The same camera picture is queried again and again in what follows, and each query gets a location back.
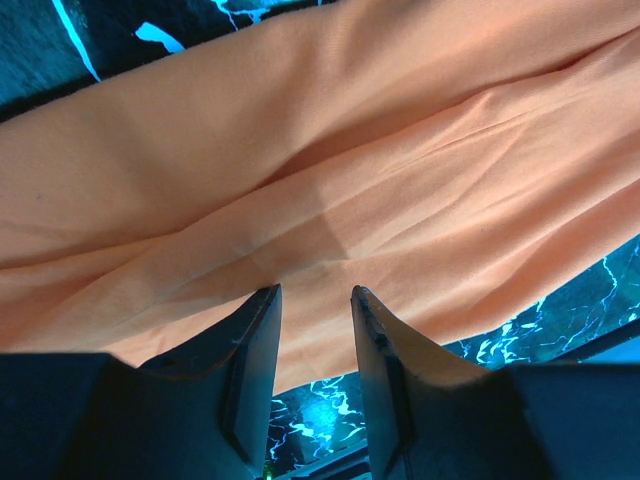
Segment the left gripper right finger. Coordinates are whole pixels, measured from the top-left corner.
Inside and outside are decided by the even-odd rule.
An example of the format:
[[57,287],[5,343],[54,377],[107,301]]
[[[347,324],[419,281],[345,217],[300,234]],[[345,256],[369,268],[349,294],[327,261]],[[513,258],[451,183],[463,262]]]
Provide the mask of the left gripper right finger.
[[635,479],[639,369],[491,371],[397,318],[369,289],[352,316],[376,479]]

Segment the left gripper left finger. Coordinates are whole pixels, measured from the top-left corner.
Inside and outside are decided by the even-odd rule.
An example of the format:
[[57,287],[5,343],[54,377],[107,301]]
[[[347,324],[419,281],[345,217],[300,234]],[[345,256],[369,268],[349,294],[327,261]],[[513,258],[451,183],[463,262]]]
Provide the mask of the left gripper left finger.
[[258,479],[282,317],[279,286],[132,367],[106,353],[1,358],[5,479]]

